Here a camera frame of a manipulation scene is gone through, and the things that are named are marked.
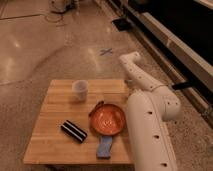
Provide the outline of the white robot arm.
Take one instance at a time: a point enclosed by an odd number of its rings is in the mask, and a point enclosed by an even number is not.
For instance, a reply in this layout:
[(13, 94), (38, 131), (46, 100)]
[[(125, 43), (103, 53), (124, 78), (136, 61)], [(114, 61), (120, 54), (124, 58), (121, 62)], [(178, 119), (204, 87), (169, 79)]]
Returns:
[(137, 51), (119, 57), (126, 84), (134, 85), (126, 121), (135, 171), (178, 171), (166, 123), (177, 118), (181, 102), (167, 85), (137, 65), (140, 58)]

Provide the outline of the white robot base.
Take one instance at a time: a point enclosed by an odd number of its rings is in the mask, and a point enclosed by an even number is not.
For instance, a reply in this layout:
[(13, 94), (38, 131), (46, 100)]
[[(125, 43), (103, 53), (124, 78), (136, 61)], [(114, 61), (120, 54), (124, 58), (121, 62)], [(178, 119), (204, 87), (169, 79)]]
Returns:
[(48, 0), (49, 9), (53, 13), (65, 13), (75, 8), (78, 0)]

